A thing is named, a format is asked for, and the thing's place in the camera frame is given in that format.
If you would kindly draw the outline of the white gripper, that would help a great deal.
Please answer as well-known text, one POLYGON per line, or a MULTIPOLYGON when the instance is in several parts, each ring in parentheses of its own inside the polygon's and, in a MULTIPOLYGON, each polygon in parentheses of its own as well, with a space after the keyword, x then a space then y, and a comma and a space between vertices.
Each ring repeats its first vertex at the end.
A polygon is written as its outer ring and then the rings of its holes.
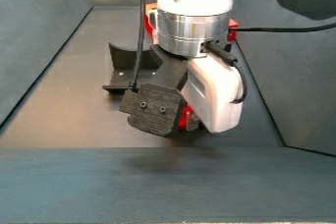
POLYGON ((210 133, 232 129, 240 120, 242 94, 237 70, 208 54, 188 61, 182 96, 210 133))

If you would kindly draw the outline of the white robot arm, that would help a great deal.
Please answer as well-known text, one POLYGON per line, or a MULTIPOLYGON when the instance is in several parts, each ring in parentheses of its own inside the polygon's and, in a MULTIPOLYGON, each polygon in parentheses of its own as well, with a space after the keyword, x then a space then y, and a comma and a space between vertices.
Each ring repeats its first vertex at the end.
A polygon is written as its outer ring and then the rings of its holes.
MULTIPOLYGON (((333 0, 272 0, 316 21, 336 16, 333 0)), ((157 0, 154 35, 158 46, 188 59, 182 96, 206 129, 220 133, 240 120, 246 83, 237 60, 224 51, 233 0, 157 0)))

